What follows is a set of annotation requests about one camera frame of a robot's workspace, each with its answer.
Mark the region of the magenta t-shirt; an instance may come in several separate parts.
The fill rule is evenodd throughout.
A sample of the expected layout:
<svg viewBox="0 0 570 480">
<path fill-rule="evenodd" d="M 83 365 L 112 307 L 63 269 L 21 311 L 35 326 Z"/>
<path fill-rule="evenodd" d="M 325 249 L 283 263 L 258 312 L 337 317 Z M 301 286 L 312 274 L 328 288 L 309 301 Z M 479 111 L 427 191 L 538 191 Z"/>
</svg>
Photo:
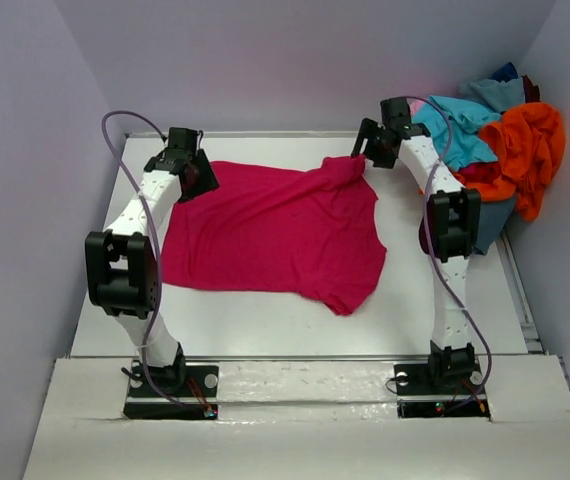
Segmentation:
<svg viewBox="0 0 570 480">
<path fill-rule="evenodd" d="M 387 249 L 364 157 L 326 157 L 308 171 L 228 161 L 212 167 L 218 189 L 173 208 L 164 283 L 294 293 L 340 316 L 374 293 Z"/>
</svg>

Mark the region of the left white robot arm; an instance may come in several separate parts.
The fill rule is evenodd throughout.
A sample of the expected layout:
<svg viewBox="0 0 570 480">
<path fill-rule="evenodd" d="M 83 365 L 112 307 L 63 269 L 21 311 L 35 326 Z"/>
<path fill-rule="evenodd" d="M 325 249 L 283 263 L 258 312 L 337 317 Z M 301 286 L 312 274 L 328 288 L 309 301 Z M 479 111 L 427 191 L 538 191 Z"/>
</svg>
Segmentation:
<svg viewBox="0 0 570 480">
<path fill-rule="evenodd" d="M 187 367 L 180 342 L 160 314 L 158 228 L 176 204 L 213 191 L 219 183 L 202 149 L 189 160 L 152 157 L 139 182 L 124 172 L 134 196 L 108 227 L 85 239 L 89 300 L 128 334 L 139 356 L 137 380 L 169 395 L 185 383 Z"/>
</svg>

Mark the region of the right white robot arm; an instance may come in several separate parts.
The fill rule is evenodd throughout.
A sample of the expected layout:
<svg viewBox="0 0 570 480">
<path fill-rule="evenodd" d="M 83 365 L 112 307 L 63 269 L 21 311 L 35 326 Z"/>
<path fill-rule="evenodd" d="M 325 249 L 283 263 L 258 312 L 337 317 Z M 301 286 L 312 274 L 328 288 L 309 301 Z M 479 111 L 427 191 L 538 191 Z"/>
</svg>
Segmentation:
<svg viewBox="0 0 570 480">
<path fill-rule="evenodd" d="M 375 167 L 397 161 L 409 169 L 424 194 L 419 243 L 431 263 L 434 324 L 427 360 L 395 369 L 393 390 L 405 397 L 456 394 L 479 371 L 469 314 L 466 274 L 476 242 L 480 194 L 458 181 L 438 155 L 424 126 L 408 120 L 361 121 L 352 155 Z"/>
</svg>

